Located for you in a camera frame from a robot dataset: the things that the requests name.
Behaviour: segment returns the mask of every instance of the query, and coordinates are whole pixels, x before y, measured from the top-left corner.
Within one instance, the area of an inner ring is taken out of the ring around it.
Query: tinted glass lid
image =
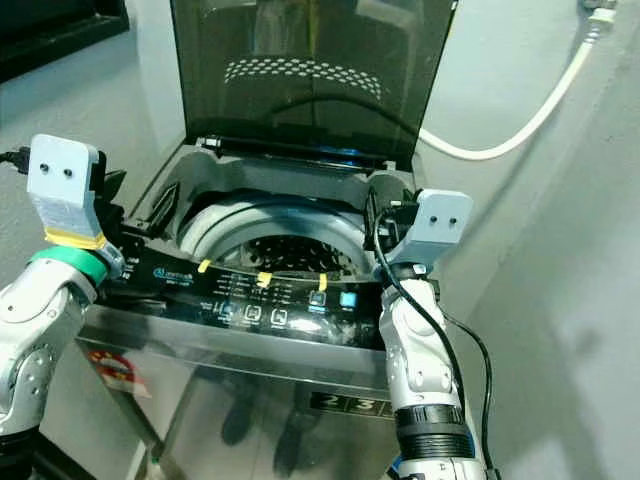
[[[189,140],[411,169],[457,2],[172,3]]]

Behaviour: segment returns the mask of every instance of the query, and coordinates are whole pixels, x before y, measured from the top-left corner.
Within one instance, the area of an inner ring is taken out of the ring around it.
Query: yellow tape
[[[200,266],[198,267],[198,273],[206,272],[207,268],[209,268],[209,265],[211,265],[211,260],[209,260],[208,258],[205,258],[200,264]]]
[[[258,278],[256,279],[256,283],[260,288],[268,288],[271,283],[271,278],[273,277],[273,273],[269,272],[260,272],[258,274]]]
[[[318,286],[319,292],[324,292],[327,290],[327,285],[329,284],[329,277],[327,277],[326,273],[320,274],[320,285]]]
[[[100,250],[107,244],[107,239],[102,232],[100,232],[97,237],[92,238],[78,235],[77,233],[65,232],[56,228],[45,227],[44,234],[44,239],[47,242],[64,245],[65,247],[81,248],[83,250]]]

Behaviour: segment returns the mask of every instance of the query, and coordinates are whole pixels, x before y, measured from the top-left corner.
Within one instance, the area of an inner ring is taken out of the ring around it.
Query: top-load washing machine
[[[187,138],[80,344],[187,478],[392,461],[367,223],[427,186],[414,149],[456,5],[172,0]]]

